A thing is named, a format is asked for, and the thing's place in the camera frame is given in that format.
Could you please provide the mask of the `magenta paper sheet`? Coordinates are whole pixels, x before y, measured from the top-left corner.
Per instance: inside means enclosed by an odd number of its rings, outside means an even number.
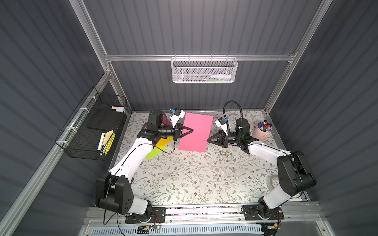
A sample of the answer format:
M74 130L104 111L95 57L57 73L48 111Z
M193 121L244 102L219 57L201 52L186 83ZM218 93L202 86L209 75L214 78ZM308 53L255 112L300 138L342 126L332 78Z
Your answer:
M179 150L205 152L213 119L214 117L209 115L186 113L184 126L194 131L180 139Z
M162 114L162 125L172 126L170 119L165 114Z

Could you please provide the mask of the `yellow paper sheet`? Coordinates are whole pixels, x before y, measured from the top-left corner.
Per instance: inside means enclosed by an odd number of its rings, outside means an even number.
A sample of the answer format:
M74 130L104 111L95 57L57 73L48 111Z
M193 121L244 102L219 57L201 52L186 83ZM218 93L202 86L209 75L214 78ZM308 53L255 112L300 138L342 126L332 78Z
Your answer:
M156 144L156 147L158 147L158 148L160 148L160 149L162 149L162 150L166 150L166 149L167 149L166 145L167 145L168 143L170 143L171 141L173 141L173 138L172 138L172 137L168 137L167 139L163 139L163 138L161 138L161 139L159 140L159 142Z

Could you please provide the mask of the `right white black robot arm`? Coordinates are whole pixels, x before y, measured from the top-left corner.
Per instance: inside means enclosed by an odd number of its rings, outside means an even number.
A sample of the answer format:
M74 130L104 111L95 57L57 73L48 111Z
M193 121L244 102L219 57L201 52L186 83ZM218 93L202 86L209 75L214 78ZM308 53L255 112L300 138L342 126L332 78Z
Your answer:
M220 118L215 124L220 130L207 139L208 143L223 148L235 144L241 151L260 157L277 167L278 185L258 201L256 212L261 219L278 216L282 204L317 184L304 153L264 144L261 139L251 135L250 124L244 118L236 120L234 132L229 128L228 119Z

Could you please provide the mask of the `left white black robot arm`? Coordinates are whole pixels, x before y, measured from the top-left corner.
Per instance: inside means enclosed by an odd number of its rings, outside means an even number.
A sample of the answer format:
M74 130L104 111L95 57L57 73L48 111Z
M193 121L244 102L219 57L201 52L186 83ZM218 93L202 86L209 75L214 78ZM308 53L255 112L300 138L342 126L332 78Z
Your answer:
M172 109L170 122L165 123L162 110L152 110L148 122L137 134L127 154L107 173L96 180L95 206L117 214L133 214L145 220L152 214L152 203L136 197L132 191L133 176L146 156L157 147L162 138L177 140L193 133L193 129L179 123L186 112Z

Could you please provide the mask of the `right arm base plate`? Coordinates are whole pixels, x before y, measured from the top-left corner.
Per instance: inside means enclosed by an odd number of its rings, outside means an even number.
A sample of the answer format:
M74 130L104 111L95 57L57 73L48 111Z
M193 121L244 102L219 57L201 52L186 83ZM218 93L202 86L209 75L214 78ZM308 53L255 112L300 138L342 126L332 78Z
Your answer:
M280 207L270 209L263 204L242 205L241 212L245 220L277 220L284 219L283 211Z

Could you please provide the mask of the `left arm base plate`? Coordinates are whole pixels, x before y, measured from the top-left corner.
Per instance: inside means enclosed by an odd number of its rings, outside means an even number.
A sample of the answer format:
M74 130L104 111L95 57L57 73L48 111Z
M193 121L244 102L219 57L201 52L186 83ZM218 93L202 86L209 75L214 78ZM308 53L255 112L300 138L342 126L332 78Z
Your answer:
M148 207L144 214L129 214L126 217L126 224L154 224L164 223L166 217L165 207Z

